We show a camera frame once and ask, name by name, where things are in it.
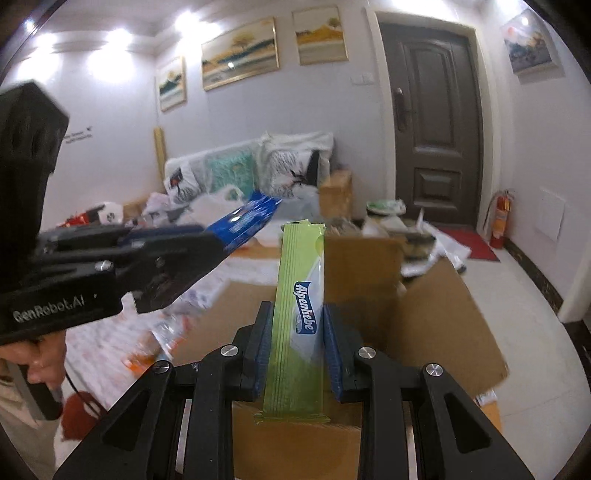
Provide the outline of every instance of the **finger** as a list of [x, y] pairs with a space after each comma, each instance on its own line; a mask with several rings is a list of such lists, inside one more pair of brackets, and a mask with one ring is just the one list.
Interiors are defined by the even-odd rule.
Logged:
[[32, 342], [11, 343], [0, 346], [0, 358], [17, 365], [31, 365], [41, 358], [41, 352]]
[[38, 344], [40, 357], [33, 362], [34, 368], [63, 364], [66, 358], [66, 333], [56, 332], [45, 335]]
[[45, 383], [51, 390], [61, 387], [66, 379], [66, 369], [63, 364], [45, 367], [36, 370], [29, 370], [27, 381], [30, 384]]

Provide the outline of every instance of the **framed painting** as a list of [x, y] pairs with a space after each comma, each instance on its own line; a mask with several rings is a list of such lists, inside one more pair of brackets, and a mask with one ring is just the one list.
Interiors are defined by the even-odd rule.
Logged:
[[187, 101], [184, 57], [176, 57], [158, 69], [158, 100], [160, 110], [165, 112]]
[[203, 89], [279, 70], [275, 18], [263, 18], [202, 45]]
[[524, 10], [502, 28], [513, 73], [521, 75], [557, 66], [550, 53], [556, 51], [549, 48], [553, 47], [550, 35], [532, 10]]
[[300, 65], [349, 60], [337, 6], [298, 10], [293, 18]]

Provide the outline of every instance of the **red cloth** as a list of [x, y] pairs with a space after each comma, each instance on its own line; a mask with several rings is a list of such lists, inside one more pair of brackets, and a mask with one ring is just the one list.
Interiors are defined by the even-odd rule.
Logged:
[[[99, 412], [100, 416], [97, 416], [85, 405], [85, 402]], [[107, 411], [99, 405], [90, 393], [80, 392], [80, 396], [77, 394], [72, 395], [66, 401], [64, 413], [61, 417], [61, 427], [64, 432], [63, 439], [82, 440], [106, 413]]]
[[470, 259], [498, 262], [499, 259], [478, 233], [461, 228], [437, 227], [462, 245], [472, 249]]

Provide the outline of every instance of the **fire extinguisher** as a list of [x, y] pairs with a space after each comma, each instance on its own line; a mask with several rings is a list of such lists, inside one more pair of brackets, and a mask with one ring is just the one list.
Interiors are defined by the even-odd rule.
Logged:
[[495, 217], [492, 222], [491, 241], [492, 248], [501, 249], [505, 241], [505, 231], [507, 229], [507, 219], [511, 211], [511, 203], [514, 201], [513, 195], [509, 190], [495, 193], [491, 200], [491, 205], [496, 198]]

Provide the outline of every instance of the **brown wooden door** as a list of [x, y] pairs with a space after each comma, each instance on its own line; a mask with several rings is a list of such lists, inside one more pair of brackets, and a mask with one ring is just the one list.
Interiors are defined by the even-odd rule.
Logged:
[[468, 40], [381, 24], [394, 104], [396, 196], [416, 218], [476, 226], [480, 99]]

